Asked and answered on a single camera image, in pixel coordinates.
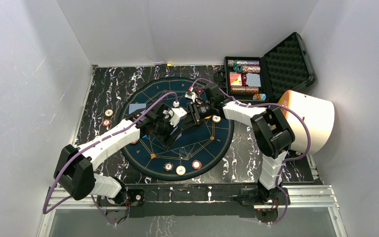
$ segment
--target glass panel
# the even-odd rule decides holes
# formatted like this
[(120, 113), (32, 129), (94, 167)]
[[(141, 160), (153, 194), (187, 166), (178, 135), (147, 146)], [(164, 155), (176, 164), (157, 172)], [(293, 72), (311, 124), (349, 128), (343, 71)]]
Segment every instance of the glass panel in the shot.
[(98, 210), (61, 209), (56, 211), (50, 236), (335, 237), (336, 234), (328, 209), (322, 207), (289, 208), (284, 219), (271, 228), (259, 225), (255, 218), (238, 216), (155, 216), (129, 218), (114, 229), (107, 226)]

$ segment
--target gold line pattern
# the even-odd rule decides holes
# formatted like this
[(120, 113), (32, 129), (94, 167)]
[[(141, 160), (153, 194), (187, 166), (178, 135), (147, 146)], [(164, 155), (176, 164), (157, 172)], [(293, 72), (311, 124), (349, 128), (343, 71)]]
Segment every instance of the gold line pattern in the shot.
[(142, 92), (145, 96), (147, 96), (149, 98), (149, 100), (152, 100), (147, 94), (145, 94), (144, 92)]
[[(169, 83), (169, 86), (170, 86), (170, 82), (174, 82), (174, 81), (182, 82), (183, 80), (192, 83), (192, 80), (185, 80), (185, 79), (169, 80), (168, 83)], [(157, 82), (154, 82), (153, 84), (158, 84), (158, 83), (162, 83), (162, 82), (163, 82), (163, 81), (157, 81)], [(137, 96), (138, 94), (143, 93), (143, 91), (144, 91), (144, 90), (135, 93), (135, 95), (133, 95), (133, 99), (134, 99), (135, 96)], [(164, 93), (164, 92), (167, 92), (167, 91), (166, 91), (166, 90), (160, 91), (160, 92), (158, 92), (154, 97), (156, 97), (156, 96), (158, 96), (158, 94), (161, 94), (161, 93)], [(125, 107), (125, 108), (128, 107), (128, 106), (131, 104), (131, 101), (132, 101), (132, 100), (129, 100), (129, 102), (128, 102), (127, 104), (124, 105), (124, 107)], [(215, 135), (215, 128), (216, 128), (216, 127), (215, 127), (215, 124), (213, 123), (213, 126), (208, 126), (208, 125), (207, 125), (207, 122), (208, 122), (208, 120), (206, 121), (206, 127), (207, 127), (207, 129), (208, 129), (210, 135), (212, 135), (212, 136), (214, 137), (214, 135)], [(217, 128), (229, 130), (229, 128), (222, 128), (222, 127), (217, 127)], [(230, 135), (231, 135), (230, 133), (227, 134), (227, 139), (226, 139), (225, 144), (229, 141)], [(153, 144), (153, 145), (155, 145), (155, 146), (157, 146), (157, 147), (163, 149), (165, 152), (162, 152), (162, 153), (166, 153), (166, 152), (174, 152), (174, 153), (176, 153), (176, 154), (179, 155), (179, 153), (177, 153), (176, 151), (174, 151), (174, 150), (176, 150), (176, 149), (178, 149), (178, 148), (175, 148), (175, 149), (173, 149), (173, 150), (166, 150), (165, 148), (160, 147), (160, 146), (158, 146), (158, 145), (152, 143), (153, 140), (154, 140), (154, 138), (153, 138), (152, 140), (150, 140), (150, 138), (149, 138), (149, 142), (150, 142), (150, 144), (151, 144), (151, 145)], [(213, 159), (212, 159), (208, 164), (203, 165), (201, 169), (199, 169), (199, 170), (195, 170), (195, 171), (192, 171), (192, 172), (189, 172), (189, 173), (186, 173), (186, 175), (191, 175), (191, 174), (193, 174), (193, 173), (196, 173), (196, 172), (199, 172), (200, 170), (205, 169), (206, 167), (208, 167), (211, 163), (213, 163), (213, 162), (218, 158), (218, 156), (214, 156), (214, 155), (212, 155), (212, 154), (207, 150), (207, 148), (206, 148), (206, 147), (207, 147), (212, 141), (213, 141), (213, 140), (210, 140), (210, 138), (209, 138), (209, 139), (206, 139), (206, 140), (203, 140), (203, 141), (199, 141), (199, 142), (196, 142), (196, 143), (193, 143), (193, 144), (186, 145), (186, 146), (193, 145), (193, 147), (194, 147), (194, 146), (198, 143), (198, 144), (201, 146), (197, 151), (194, 152), (194, 154), (192, 154), (193, 156), (196, 155), (197, 153), (199, 153), (202, 149), (205, 149), (205, 150), (206, 150), (206, 151), (207, 151), (207, 152), (213, 157)], [(146, 145), (142, 140), (141, 140), (141, 142), (143, 143), (143, 146), (145, 147), (145, 149), (147, 150), (147, 152), (150, 153), (150, 154), (153, 154), (153, 152), (150, 152), (149, 148), (147, 147), (147, 145)], [(150, 163), (151, 159), (149, 160), (149, 162), (148, 162), (148, 164), (146, 165), (146, 167), (143, 167), (139, 162), (137, 162), (137, 161), (134, 159), (134, 157), (129, 153), (129, 151), (127, 150), (126, 147), (124, 147), (124, 150), (125, 150), (125, 152), (129, 155), (129, 157), (130, 157), (130, 158), (131, 158), (131, 159), (132, 159), (132, 160), (133, 160), (138, 166), (140, 166), (142, 169), (145, 169), (145, 170), (147, 170), (147, 171), (149, 171), (149, 172), (151, 172), (151, 173), (153, 173), (153, 174), (157, 174), (157, 175), (161, 175), (161, 176), (168, 176), (168, 177), (176, 177), (176, 176), (178, 176), (177, 174), (158, 173), (158, 172), (155, 172), (155, 171), (153, 171), (153, 170), (147, 169), (147, 166), (148, 166), (148, 164)], [(156, 158), (164, 158), (164, 159), (179, 159), (179, 160), (180, 160), (180, 163), (181, 163), (181, 159), (180, 159), (180, 158), (158, 156), (158, 154), (156, 154)]]

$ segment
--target white cylinder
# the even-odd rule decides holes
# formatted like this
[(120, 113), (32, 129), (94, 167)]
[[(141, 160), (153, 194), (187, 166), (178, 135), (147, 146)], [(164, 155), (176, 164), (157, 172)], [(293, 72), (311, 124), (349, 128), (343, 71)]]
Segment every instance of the white cylinder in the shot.
[[(332, 102), (313, 96), (287, 90), (280, 101), (281, 105), (298, 114), (306, 124), (311, 137), (311, 146), (308, 154), (314, 154), (328, 141), (335, 121), (335, 107)], [(304, 152), (307, 146), (307, 137), (301, 122), (290, 112), (283, 110), (296, 137), (291, 144), (291, 150)]]

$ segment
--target case lid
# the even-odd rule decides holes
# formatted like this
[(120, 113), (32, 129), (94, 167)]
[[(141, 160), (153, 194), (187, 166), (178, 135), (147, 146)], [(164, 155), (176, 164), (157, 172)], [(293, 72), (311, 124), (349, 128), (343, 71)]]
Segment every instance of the case lid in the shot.
[(296, 32), (266, 53), (264, 58), (272, 100), (277, 100), (287, 90), (295, 90), (300, 85), (307, 87), (315, 81), (303, 40)]

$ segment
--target white wall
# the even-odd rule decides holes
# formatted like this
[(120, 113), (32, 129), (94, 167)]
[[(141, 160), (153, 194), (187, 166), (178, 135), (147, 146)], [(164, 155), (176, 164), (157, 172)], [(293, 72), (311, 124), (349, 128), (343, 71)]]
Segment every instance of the white wall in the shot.
[(302, 37), (333, 101), (332, 136), (315, 155), (351, 237), (379, 236), (379, 1), (320, 0)]
[(55, 0), (0, 0), (0, 237), (37, 234), (91, 71)]
[(318, 0), (58, 0), (92, 64), (218, 64), (262, 56), (300, 31)]

